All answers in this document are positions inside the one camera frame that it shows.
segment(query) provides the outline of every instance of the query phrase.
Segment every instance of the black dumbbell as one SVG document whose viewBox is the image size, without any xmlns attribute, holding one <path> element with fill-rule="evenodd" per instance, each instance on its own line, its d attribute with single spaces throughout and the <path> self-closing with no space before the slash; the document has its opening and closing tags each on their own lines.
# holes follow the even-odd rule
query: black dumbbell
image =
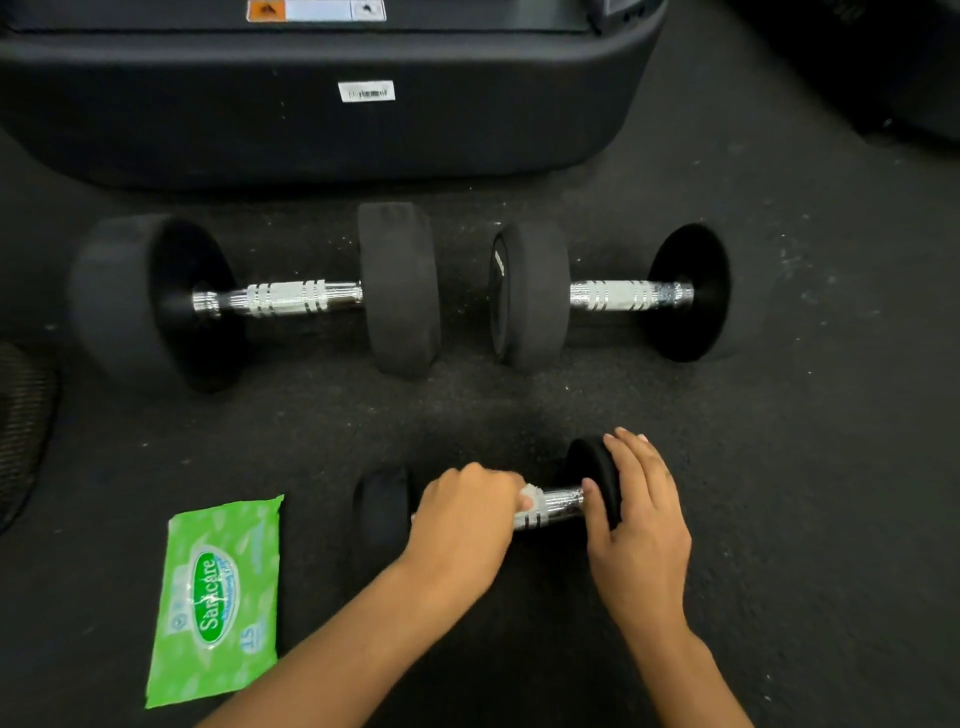
<svg viewBox="0 0 960 728">
<path fill-rule="evenodd" d="M 408 203 L 361 205 L 362 283 L 295 280 L 238 288 L 213 237 L 172 215 L 107 220 L 70 273 L 77 335 L 106 372 L 138 389 L 212 392 L 244 361 L 244 318 L 363 307 L 387 374 L 426 376 L 440 351 L 430 221 Z"/>
<path fill-rule="evenodd" d="M 570 280 L 566 238 L 554 223 L 514 223 L 496 236 L 490 311 L 497 358 L 533 372 L 560 356 L 570 309 L 644 311 L 658 352 L 679 362 L 729 355 L 754 336 L 777 274 L 767 251 L 735 256 L 704 225 L 660 246 L 649 280 Z"/>
<path fill-rule="evenodd" d="M 566 458 L 548 489 L 528 484 L 524 493 L 534 506 L 514 517 L 514 531 L 543 528 L 583 515 L 585 477 L 600 488 L 611 528 L 620 523 L 620 478 L 600 437 L 570 443 Z M 406 467 L 381 468 L 365 474 L 353 492 L 350 568 L 358 584 L 366 584 L 390 565 L 407 545 L 411 516 L 422 488 Z"/>
</svg>

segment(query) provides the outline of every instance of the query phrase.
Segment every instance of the barcode sticker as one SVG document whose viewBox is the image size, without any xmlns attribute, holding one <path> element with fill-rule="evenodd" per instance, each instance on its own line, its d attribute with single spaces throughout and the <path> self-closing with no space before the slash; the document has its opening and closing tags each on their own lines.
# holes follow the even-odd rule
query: barcode sticker
<svg viewBox="0 0 960 728">
<path fill-rule="evenodd" d="M 337 84 L 340 98 L 345 104 L 364 101 L 396 101 L 393 81 L 358 81 Z"/>
</svg>

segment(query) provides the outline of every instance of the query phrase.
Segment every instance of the metal bar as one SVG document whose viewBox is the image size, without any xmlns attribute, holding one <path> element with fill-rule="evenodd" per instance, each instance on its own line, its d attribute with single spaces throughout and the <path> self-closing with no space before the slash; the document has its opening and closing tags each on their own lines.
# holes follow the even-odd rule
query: metal bar
<svg viewBox="0 0 960 728">
<path fill-rule="evenodd" d="M 359 281 L 291 280 L 254 283 L 227 293 L 193 294 L 194 311 L 215 319 L 224 311 L 259 319 L 326 313 L 362 305 L 363 286 Z"/>
<path fill-rule="evenodd" d="M 544 491 L 528 483 L 521 493 L 534 501 L 534 507 L 514 515 L 514 531 L 543 528 L 549 523 L 568 521 L 584 513 L 583 488 Z"/>
<path fill-rule="evenodd" d="M 577 280 L 570 283 L 570 306 L 585 311 L 647 311 L 693 303 L 691 283 L 652 280 Z"/>
</svg>

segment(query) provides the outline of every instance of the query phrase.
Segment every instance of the green wipes package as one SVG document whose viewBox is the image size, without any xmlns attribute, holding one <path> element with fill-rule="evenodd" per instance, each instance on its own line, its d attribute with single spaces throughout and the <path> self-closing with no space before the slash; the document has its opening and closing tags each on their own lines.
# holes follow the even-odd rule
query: green wipes package
<svg viewBox="0 0 960 728">
<path fill-rule="evenodd" d="M 276 662 L 282 501 L 170 520 L 148 708 L 240 690 Z"/>
</svg>

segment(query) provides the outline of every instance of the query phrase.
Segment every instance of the dumbbell plate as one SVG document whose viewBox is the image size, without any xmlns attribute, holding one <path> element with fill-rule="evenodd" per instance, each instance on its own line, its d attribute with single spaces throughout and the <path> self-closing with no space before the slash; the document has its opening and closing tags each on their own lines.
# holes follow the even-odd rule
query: dumbbell plate
<svg viewBox="0 0 960 728">
<path fill-rule="evenodd" d="M 660 246 L 650 280 L 692 283 L 693 304 L 644 312 L 647 339 L 680 362 L 736 353 L 758 333 L 776 275 L 761 247 L 729 248 L 707 226 L 683 226 Z"/>
<path fill-rule="evenodd" d="M 358 211 L 367 331 L 381 372 L 427 375 L 440 353 L 440 290 L 430 221 L 410 203 Z"/>
<path fill-rule="evenodd" d="M 113 378 L 141 390 L 212 392 L 237 379 L 244 324 L 201 321 L 195 290 L 236 285 L 216 241 L 170 215 L 106 220 L 82 243 L 67 300 L 81 343 Z"/>
<path fill-rule="evenodd" d="M 559 226 L 504 228 L 493 241 L 488 297 L 497 359 L 523 372 L 552 364 L 570 317 L 570 264 Z"/>
<path fill-rule="evenodd" d="M 353 491 L 349 545 L 350 573 L 357 588 L 403 553 L 417 502 L 413 476 L 405 467 L 380 468 L 360 478 Z"/>
<path fill-rule="evenodd" d="M 554 487 L 574 488 L 585 477 L 591 478 L 599 487 L 610 528 L 616 528 L 620 523 L 620 473 L 602 437 L 591 435 L 570 443 Z"/>
</svg>

